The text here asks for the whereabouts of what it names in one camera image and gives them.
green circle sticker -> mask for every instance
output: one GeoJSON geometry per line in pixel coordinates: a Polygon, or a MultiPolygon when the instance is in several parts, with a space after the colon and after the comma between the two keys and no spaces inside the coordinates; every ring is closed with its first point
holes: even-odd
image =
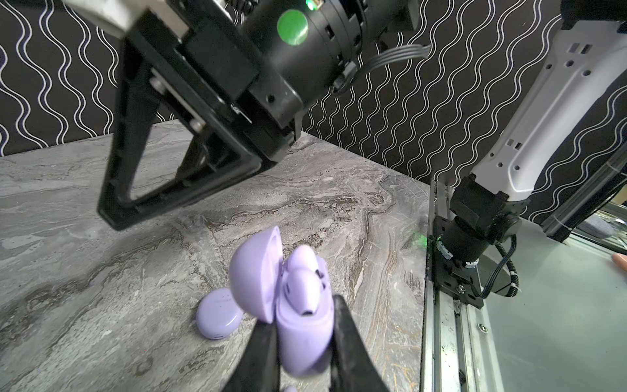
{"type": "Polygon", "coordinates": [[[277,31],[286,44],[300,45],[305,42],[309,34],[307,17],[297,9],[288,9],[278,19],[277,31]]]}

lavender oval earbud case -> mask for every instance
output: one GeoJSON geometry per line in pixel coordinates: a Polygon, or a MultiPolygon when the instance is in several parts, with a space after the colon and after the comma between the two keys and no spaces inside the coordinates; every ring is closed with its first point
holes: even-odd
{"type": "Polygon", "coordinates": [[[313,249],[300,245],[283,264],[278,227],[261,231],[235,251],[229,284],[245,312],[268,324],[276,317],[286,372],[305,377],[326,369],[334,306],[327,264],[313,249]]]}

green led light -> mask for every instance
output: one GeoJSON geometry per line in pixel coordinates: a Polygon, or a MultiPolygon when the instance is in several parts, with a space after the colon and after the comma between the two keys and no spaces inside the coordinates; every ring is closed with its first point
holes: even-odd
{"type": "Polygon", "coordinates": [[[289,9],[279,17],[277,32],[286,44],[300,45],[305,42],[309,34],[307,17],[297,9],[289,9]]]}
{"type": "Polygon", "coordinates": [[[311,9],[312,11],[318,11],[324,4],[324,1],[323,0],[305,0],[305,3],[307,4],[307,8],[311,9]]]}

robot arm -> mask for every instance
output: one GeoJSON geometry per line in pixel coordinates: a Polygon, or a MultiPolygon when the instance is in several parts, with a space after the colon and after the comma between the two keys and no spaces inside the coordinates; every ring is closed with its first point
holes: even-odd
{"type": "MultiPolygon", "coordinates": [[[[212,0],[68,2],[124,34],[113,148],[98,204],[116,230],[280,162],[309,106],[330,87],[350,84],[365,43],[418,22],[418,0],[264,0],[241,27],[212,0]],[[194,137],[174,180],[131,199],[160,103],[194,137]]],[[[388,52],[376,66],[427,53],[420,45],[388,52]]]]}
{"type": "Polygon", "coordinates": [[[627,69],[627,4],[588,3],[562,2],[565,21],[535,83],[490,152],[451,198],[456,216],[438,241],[435,257],[442,265],[435,281],[464,303],[483,305],[475,298],[476,271],[469,268],[489,245],[516,233],[518,215],[551,155],[627,69]],[[451,289],[459,286],[463,293],[451,289]]]}

screw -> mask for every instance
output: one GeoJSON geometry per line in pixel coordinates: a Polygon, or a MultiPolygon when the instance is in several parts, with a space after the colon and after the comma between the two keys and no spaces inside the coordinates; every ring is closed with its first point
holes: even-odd
{"type": "Polygon", "coordinates": [[[157,77],[150,78],[150,85],[152,86],[152,88],[157,90],[159,94],[163,95],[166,93],[166,85],[164,85],[162,81],[157,79],[157,77]]]}
{"type": "Polygon", "coordinates": [[[195,130],[196,132],[200,132],[203,130],[203,123],[201,123],[200,121],[196,120],[196,119],[192,119],[189,122],[189,126],[192,127],[193,130],[195,130]]]}

